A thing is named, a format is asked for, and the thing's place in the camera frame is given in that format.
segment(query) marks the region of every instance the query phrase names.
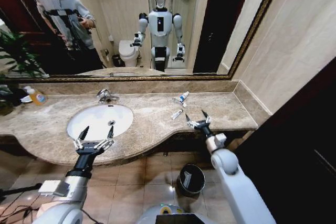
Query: person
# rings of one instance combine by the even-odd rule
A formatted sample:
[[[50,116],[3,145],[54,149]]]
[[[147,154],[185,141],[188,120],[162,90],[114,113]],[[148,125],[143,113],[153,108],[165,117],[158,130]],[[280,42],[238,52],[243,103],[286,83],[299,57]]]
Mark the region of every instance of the person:
[[[96,20],[80,0],[36,0],[47,26],[60,36],[75,60],[76,73],[101,69],[103,64],[93,45],[90,29]]]

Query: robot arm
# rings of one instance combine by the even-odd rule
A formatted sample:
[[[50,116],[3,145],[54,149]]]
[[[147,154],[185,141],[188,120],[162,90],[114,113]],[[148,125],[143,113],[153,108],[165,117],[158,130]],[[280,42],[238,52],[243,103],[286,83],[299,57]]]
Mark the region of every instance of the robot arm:
[[[182,43],[182,16],[180,14],[175,14],[173,16],[173,24],[175,28],[175,34],[177,37],[177,53],[176,58],[174,60],[183,60],[185,54],[185,46]]]
[[[56,196],[46,204],[48,209],[37,213],[38,218],[33,224],[81,224],[83,221],[82,207],[87,196],[87,184],[91,178],[92,165],[95,158],[104,153],[113,143],[113,125],[107,138],[100,142],[85,142],[89,127],[82,131],[74,140],[79,157],[74,168],[63,180],[46,180],[39,193]]]
[[[276,223],[253,182],[244,174],[237,156],[225,149],[226,136],[214,135],[209,129],[210,117],[202,111],[206,120],[191,121],[187,124],[201,130],[206,136],[206,146],[211,153],[211,163],[221,179],[223,191],[238,224]]]
[[[139,31],[135,33],[134,43],[132,43],[130,46],[138,46],[142,47],[142,43],[145,40],[146,37],[146,28],[148,25],[148,17],[146,13],[140,13],[139,14]]]

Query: gold mirror frame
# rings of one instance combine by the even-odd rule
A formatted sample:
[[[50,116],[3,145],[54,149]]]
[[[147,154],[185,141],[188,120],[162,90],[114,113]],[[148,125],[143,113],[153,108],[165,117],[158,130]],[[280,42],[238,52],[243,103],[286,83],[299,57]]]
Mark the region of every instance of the gold mirror frame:
[[[231,80],[250,45],[272,0],[262,0],[258,11],[249,27],[242,45],[228,74],[194,74],[192,76],[146,76],[146,77],[84,77],[75,75],[52,75],[49,78],[13,78],[5,79],[4,83],[51,83],[51,82],[113,82],[113,81],[192,81],[192,80]]]

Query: marble countertop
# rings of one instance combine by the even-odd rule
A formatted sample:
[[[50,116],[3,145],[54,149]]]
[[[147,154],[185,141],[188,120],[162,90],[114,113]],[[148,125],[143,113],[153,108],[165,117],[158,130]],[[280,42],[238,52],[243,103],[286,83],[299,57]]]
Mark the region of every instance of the marble countertop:
[[[256,122],[232,93],[191,93],[176,120],[171,115],[181,107],[172,102],[179,93],[118,94],[120,100],[110,102],[129,107],[134,115],[130,128],[114,138],[114,144],[95,164],[109,164],[136,157],[159,145],[178,132],[191,132],[184,112],[192,120],[202,120],[201,109],[212,117],[211,129],[255,130]],[[74,164],[78,154],[66,132],[71,117],[78,111],[98,105],[95,95],[51,95],[37,106],[23,104],[0,118],[0,135],[13,135],[28,152],[55,164]]]

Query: white sink basin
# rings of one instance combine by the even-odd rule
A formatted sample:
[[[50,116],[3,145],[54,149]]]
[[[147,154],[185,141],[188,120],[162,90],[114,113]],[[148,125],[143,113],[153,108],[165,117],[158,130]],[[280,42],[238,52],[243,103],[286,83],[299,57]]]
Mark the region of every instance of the white sink basin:
[[[73,139],[77,139],[80,132],[90,126],[85,141],[104,140],[115,121],[113,133],[118,136],[125,132],[133,122],[132,111],[121,105],[98,105],[78,112],[68,123],[67,132]]]

